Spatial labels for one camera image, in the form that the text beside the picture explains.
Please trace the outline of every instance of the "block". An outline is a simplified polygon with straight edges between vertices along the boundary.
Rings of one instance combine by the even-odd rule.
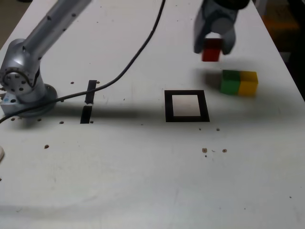
[[[240,72],[239,96],[255,96],[257,86],[256,72]]]
[[[219,61],[219,56],[222,46],[223,46],[222,39],[205,39],[203,45],[202,61],[203,62]]]
[[[240,72],[223,70],[220,92],[237,95],[240,87]]]

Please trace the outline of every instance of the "black tape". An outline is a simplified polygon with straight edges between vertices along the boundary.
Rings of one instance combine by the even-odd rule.
[[[92,113],[92,106],[84,106],[81,114],[81,124],[89,124]]]
[[[97,80],[89,80],[87,91],[91,91],[96,88]],[[85,103],[93,104],[94,103],[94,92],[86,94]],[[81,114],[81,124],[89,124],[92,113],[92,106],[84,106]]]
[[[87,91],[91,91],[91,90],[95,89],[96,88],[96,82],[97,82],[97,80],[89,80]],[[88,93],[86,95],[86,99],[85,99],[86,104],[93,104],[94,94],[95,93],[92,92],[92,93]]]
[[[173,115],[173,95],[196,95],[198,97],[198,104],[200,116],[174,116]],[[165,97],[165,117],[166,122],[210,122],[208,108],[206,105],[204,91],[164,91]]]

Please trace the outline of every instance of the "table surface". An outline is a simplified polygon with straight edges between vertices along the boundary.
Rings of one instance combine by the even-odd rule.
[[[55,1],[31,4],[0,62]],[[63,96],[87,90],[89,80],[112,80],[148,36],[160,4],[94,1],[44,56],[45,83]],[[304,101],[252,3],[238,16],[232,54],[201,62],[192,49],[200,4],[167,0],[138,60],[95,94],[93,124],[80,124],[84,96],[40,122],[1,124],[1,229],[304,228]],[[257,97],[210,87],[206,80],[222,69],[256,71]],[[166,123],[171,89],[204,90],[210,122]]]

